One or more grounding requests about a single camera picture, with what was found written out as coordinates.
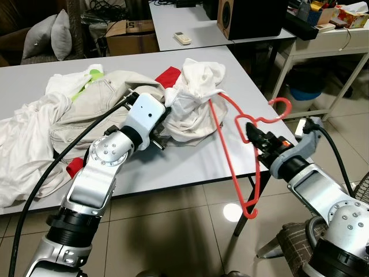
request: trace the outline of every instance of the red cloth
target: red cloth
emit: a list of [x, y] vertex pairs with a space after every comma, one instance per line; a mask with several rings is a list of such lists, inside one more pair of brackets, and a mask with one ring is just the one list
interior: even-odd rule
[[74, 176], [83, 168], [83, 159], [74, 158], [71, 163], [67, 166], [67, 172], [69, 176], [73, 179]]
[[178, 68], [170, 67], [164, 71], [158, 78], [155, 79], [158, 83], [162, 84], [164, 88], [171, 88], [174, 86], [180, 75], [180, 70]]

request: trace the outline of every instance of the pile of clothes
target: pile of clothes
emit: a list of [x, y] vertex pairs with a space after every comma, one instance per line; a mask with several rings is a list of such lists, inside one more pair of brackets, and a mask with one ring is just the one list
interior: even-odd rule
[[[211, 98], [220, 121], [227, 107], [216, 89], [225, 66], [186, 59], [182, 71], [169, 68], [156, 80], [136, 72], [117, 70], [104, 74], [101, 65], [84, 72], [53, 75], [39, 100], [23, 105], [12, 118], [0, 120], [0, 208], [28, 198], [52, 163], [97, 117], [113, 108], [129, 89], [150, 93], [171, 107], [163, 122], [163, 137], [180, 144], [196, 145], [216, 130], [210, 113]], [[121, 108], [89, 132], [45, 180], [37, 197], [45, 197], [70, 180], [67, 165], [83, 157], [91, 142], [110, 126], [121, 127], [128, 111]]]

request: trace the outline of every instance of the pocket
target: pocket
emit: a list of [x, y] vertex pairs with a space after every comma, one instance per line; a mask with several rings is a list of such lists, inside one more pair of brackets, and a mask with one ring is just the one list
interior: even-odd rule
[[106, 112], [110, 108], [110, 101], [115, 92], [109, 82], [108, 80], [102, 79], [99, 83], [100, 110], [102, 112]]

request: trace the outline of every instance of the black cable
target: black cable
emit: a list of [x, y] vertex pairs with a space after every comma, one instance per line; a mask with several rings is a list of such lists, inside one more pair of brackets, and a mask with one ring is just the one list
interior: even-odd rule
[[119, 21], [128, 19], [128, 10], [119, 5], [111, 5], [105, 0], [90, 0], [90, 9], [87, 13], [93, 13], [104, 21]]
[[16, 262], [17, 262], [17, 255], [18, 255], [19, 240], [20, 240], [20, 237], [21, 237], [21, 232], [22, 232], [22, 227], [23, 227], [23, 224], [24, 224], [25, 217], [27, 215], [28, 209], [30, 208], [30, 206], [32, 204], [33, 199], [35, 198], [37, 192], [41, 188], [43, 182], [46, 180], [46, 178], [48, 177], [48, 175], [50, 174], [50, 172], [54, 169], [54, 167], [64, 158], [64, 156], [70, 150], [72, 150], [72, 148], [74, 146], [77, 145], [77, 143], [81, 139], [83, 139], [84, 136], [86, 136], [86, 134], [88, 132], [90, 132], [94, 127], [96, 127], [102, 120], [104, 120], [105, 118], [107, 118], [114, 111], [116, 111], [120, 107], [123, 107], [123, 105], [126, 104], [129, 100], [130, 100], [130, 97], [128, 96], [126, 99], [124, 99], [123, 101], [121, 101], [115, 107], [113, 107], [112, 109], [108, 110], [105, 114], [99, 116], [97, 118], [97, 120], [95, 120], [91, 125], [89, 125], [75, 140], [73, 140], [68, 145], [67, 148], [65, 148], [63, 150], [63, 152], [61, 152], [59, 154], [59, 156], [57, 156], [55, 158], [55, 160], [51, 163], [51, 165], [49, 165], [49, 167], [46, 169], [46, 171], [44, 172], [44, 174], [42, 174], [41, 178], [39, 179], [39, 181], [37, 182], [36, 186], [31, 191], [31, 194], [29, 195], [26, 203], [24, 204], [24, 207], [23, 207], [22, 212], [20, 213], [20, 217], [19, 217], [19, 220], [18, 220], [16, 233], [14, 235], [12, 255], [11, 255], [11, 258], [10, 258], [9, 275], [8, 275], [9, 277], [14, 277], [14, 273], [15, 273], [15, 270], [16, 270]]
[[89, 151], [90, 151], [90, 146], [87, 148], [85, 156], [83, 157], [83, 167], [85, 167], [87, 164], [87, 158], [88, 158]]
[[339, 51], [342, 51], [343, 49], [345, 49], [346, 48], [346, 46], [350, 43], [350, 41], [351, 41], [351, 33], [350, 33], [350, 30], [348, 29], [348, 28], [346, 28], [345, 27], [345, 29], [346, 29], [346, 31], [347, 31], [347, 35], [346, 35], [346, 43], [345, 43], [345, 46], [344, 47], [342, 47], [341, 49], [339, 49]]
[[314, 248], [317, 245], [317, 239], [315, 238], [314, 228], [316, 227], [316, 225], [323, 224], [323, 223], [325, 223], [325, 220], [323, 217], [315, 216], [311, 218], [305, 226], [306, 237], [307, 237], [308, 242], [310, 243], [312, 250], [314, 250]]
[[154, 2], [154, 5], [155, 6], [173, 5], [173, 4], [176, 4], [177, 3], [176, 0], [171, 0], [171, 1], [169, 1], [169, 0], [154, 0], [152, 2]]
[[345, 169], [345, 166], [344, 166], [344, 163], [341, 159], [341, 156], [340, 156], [340, 153], [336, 147], [336, 145], [334, 144], [334, 141], [332, 140], [332, 138], [330, 137], [329, 133], [324, 129], [322, 128], [320, 125], [318, 124], [314, 124], [313, 127], [312, 127], [314, 130], [318, 130], [320, 131], [327, 139], [327, 141], [329, 142], [330, 146], [332, 147], [332, 150], [336, 156], [336, 159], [338, 161], [338, 165], [340, 166], [340, 170], [341, 170], [341, 173], [342, 173], [342, 176], [344, 177], [344, 180], [345, 180], [345, 184], [346, 184], [346, 187], [347, 187], [347, 191], [348, 191], [348, 194], [355, 198], [355, 195], [353, 194], [353, 190], [352, 190], [352, 187], [351, 187], [351, 184], [350, 184], [350, 181], [348, 179], [348, 176], [347, 176], [347, 172], [346, 172], [346, 169]]

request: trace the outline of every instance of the floor tile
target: floor tile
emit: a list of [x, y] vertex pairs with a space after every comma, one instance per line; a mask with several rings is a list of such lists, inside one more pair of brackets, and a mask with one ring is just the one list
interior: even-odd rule
[[[88, 274], [89, 277], [104, 276], [106, 246], [108, 237], [108, 222], [102, 223], [96, 232], [92, 241], [92, 251], [89, 256], [87, 264], [82, 270]], [[46, 232], [22, 235], [19, 244], [16, 277], [22, 277], [27, 269], [33, 254], [35, 253], [42, 236]], [[0, 276], [7, 276], [10, 263], [10, 254], [12, 252], [14, 237], [6, 237], [0, 245]]]
[[206, 198], [202, 185], [169, 189], [162, 192], [112, 200], [110, 220], [132, 218], [203, 205], [206, 205]]
[[[239, 178], [239, 185], [242, 190], [242, 194], [245, 198], [248, 198], [252, 191], [252, 186], [248, 178]], [[230, 201], [238, 200], [235, 185], [232, 180], [214, 182], [204, 185], [206, 200], [209, 205], [218, 204]], [[280, 193], [287, 193], [287, 184], [283, 180], [276, 180], [273, 177], [270, 178], [262, 196], [275, 195]]]
[[109, 222], [99, 224], [92, 241], [92, 250], [82, 271], [88, 277], [103, 277], [105, 274], [106, 249], [108, 244]]
[[[290, 130], [295, 130], [298, 122], [286, 123]], [[350, 182], [361, 180], [369, 170], [369, 165], [366, 161], [355, 151], [351, 145], [343, 138], [342, 135], [329, 123], [324, 122], [324, 128], [332, 137], [341, 158], [344, 162]], [[314, 162], [323, 168], [330, 176], [332, 176], [339, 184], [344, 183], [341, 170], [338, 166], [336, 157], [330, 147], [327, 139], [322, 137], [319, 141], [318, 148], [313, 154]]]
[[351, 187], [352, 187], [352, 190], [355, 189], [355, 187], [359, 184], [360, 182], [351, 182]]
[[[15, 277], [22, 277], [39, 242], [46, 233], [22, 235], [19, 243]], [[12, 253], [13, 238], [4, 238], [0, 246], [0, 276], [7, 276], [9, 272], [10, 255]]]
[[5, 230], [7, 225], [9, 224], [10, 216], [1, 216], [0, 217], [0, 238], [2, 238], [5, 234]]
[[111, 209], [111, 201], [108, 203], [106, 207], [103, 218], [100, 220], [100, 223], [108, 222], [110, 220], [110, 209]]
[[255, 255], [276, 236], [283, 224], [303, 222], [311, 216], [297, 198], [291, 193], [261, 198], [257, 204], [258, 216], [246, 223], [238, 238], [232, 235], [237, 222], [226, 220], [223, 214], [225, 205], [209, 206], [224, 270], [236, 270], [252, 277], [292, 277], [283, 257], [258, 260]]
[[[368, 74], [363, 73], [353, 83], [353, 94], [350, 98], [342, 98], [336, 108], [332, 111], [330, 117], [339, 117], [342, 115], [369, 113], [369, 99], [365, 91], [369, 90]], [[335, 79], [329, 78], [327, 86], [315, 101], [317, 108], [329, 108], [341, 91], [342, 85]]]
[[[48, 231], [50, 227], [46, 224], [46, 219], [49, 215], [55, 214], [56, 211], [57, 210], [54, 209], [52, 211], [30, 212], [23, 224], [22, 235]], [[16, 233], [18, 220], [19, 215], [12, 216], [6, 229], [5, 237], [14, 236], [14, 234]]]
[[330, 118], [329, 122], [356, 152], [369, 163], [369, 114], [334, 117]]
[[105, 277], [144, 270], [214, 277], [221, 268], [208, 206], [110, 222]]

